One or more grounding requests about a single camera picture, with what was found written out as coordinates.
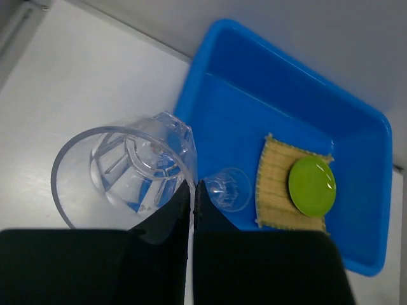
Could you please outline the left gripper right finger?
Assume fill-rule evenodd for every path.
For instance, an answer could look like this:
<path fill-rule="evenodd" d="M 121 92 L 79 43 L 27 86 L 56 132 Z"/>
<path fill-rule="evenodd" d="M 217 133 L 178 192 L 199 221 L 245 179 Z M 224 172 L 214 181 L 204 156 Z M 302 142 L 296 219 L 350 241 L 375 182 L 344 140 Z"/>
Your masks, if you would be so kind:
<path fill-rule="evenodd" d="M 241 231 L 195 194 L 195 304 L 354 304 L 340 254 L 320 231 Z"/>

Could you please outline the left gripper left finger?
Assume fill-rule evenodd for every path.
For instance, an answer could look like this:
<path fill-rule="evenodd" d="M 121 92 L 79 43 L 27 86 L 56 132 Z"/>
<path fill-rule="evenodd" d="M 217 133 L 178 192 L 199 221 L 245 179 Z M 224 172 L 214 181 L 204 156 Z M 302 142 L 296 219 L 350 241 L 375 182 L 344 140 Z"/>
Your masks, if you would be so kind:
<path fill-rule="evenodd" d="M 182 304 L 190 189 L 127 231 L 1 233 L 2 304 Z"/>

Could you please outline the woven bamboo mat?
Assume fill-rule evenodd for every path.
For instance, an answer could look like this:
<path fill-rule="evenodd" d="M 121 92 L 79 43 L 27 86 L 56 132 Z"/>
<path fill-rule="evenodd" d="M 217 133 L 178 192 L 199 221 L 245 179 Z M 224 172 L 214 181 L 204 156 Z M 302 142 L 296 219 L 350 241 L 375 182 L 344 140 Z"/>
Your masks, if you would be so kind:
<path fill-rule="evenodd" d="M 326 233 L 325 218 L 311 218 L 294 205 L 288 187 L 289 172 L 296 161 L 307 156 L 319 157 L 329 165 L 332 155 L 317 154 L 281 142 L 270 133 L 259 159 L 255 187 L 255 222 L 261 229 L 322 231 Z"/>

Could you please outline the clear glass cup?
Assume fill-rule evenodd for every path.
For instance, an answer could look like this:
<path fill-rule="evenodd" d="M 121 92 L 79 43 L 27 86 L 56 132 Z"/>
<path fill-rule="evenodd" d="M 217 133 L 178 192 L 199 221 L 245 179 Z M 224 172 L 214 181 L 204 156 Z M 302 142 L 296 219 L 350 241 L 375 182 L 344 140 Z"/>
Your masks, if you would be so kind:
<path fill-rule="evenodd" d="M 131 230 L 150 244 L 162 243 L 175 222 L 163 207 L 181 184 L 195 192 L 192 129 L 161 112 L 86 130 L 61 148 L 50 182 L 55 206 L 70 228 Z"/>
<path fill-rule="evenodd" d="M 251 200 L 251 182 L 247 174 L 239 168 L 224 168 L 218 173 L 206 176 L 203 181 L 211 202 L 221 211 L 239 212 Z"/>

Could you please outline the green plastic plate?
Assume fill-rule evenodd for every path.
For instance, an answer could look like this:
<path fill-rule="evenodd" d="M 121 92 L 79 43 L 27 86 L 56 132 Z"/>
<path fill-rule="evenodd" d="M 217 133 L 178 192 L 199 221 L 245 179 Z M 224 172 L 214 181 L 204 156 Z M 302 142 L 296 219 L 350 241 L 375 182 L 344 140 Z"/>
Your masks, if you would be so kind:
<path fill-rule="evenodd" d="M 321 218 L 334 205 L 335 177 L 319 157 L 307 156 L 296 161 L 289 171 L 288 188 L 294 206 L 308 217 Z"/>

